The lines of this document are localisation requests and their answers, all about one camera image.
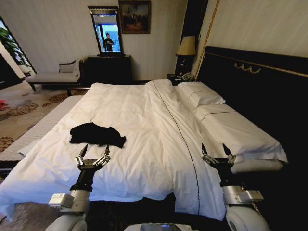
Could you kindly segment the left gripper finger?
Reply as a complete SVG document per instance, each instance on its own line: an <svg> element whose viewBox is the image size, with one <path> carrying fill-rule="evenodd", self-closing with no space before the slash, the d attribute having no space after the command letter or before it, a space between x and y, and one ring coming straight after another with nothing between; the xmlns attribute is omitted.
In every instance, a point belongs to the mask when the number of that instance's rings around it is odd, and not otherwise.
<svg viewBox="0 0 308 231"><path fill-rule="evenodd" d="M88 145L86 144L85 147L80 151L80 153L75 157L75 161L77 163L77 166L84 165L83 158L84 158L84 156L87 152L87 148L88 148Z"/></svg>
<svg viewBox="0 0 308 231"><path fill-rule="evenodd" d="M110 148L109 148L109 145L106 146L106 149L105 149L105 152L104 152L104 155L101 156L99 159L97 159L95 162L94 162L94 165L95 166L105 166L111 159L111 157L109 156L110 154Z"/></svg>

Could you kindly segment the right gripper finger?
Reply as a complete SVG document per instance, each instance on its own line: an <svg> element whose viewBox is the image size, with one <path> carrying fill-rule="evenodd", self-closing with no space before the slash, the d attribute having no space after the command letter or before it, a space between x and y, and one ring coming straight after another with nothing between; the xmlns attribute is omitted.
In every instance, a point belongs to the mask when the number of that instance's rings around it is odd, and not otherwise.
<svg viewBox="0 0 308 231"><path fill-rule="evenodd" d="M223 143L222 144L223 146L223 149L224 149L224 152L227 156L227 159L228 159L228 163L230 164L234 164L235 162L235 159L236 159L236 156L234 156L232 153L231 153L231 150Z"/></svg>
<svg viewBox="0 0 308 231"><path fill-rule="evenodd" d="M212 157L208 155L207 150L203 143L201 144L201 147L202 147L202 159L208 164L214 164L214 160L212 159Z"/></svg>

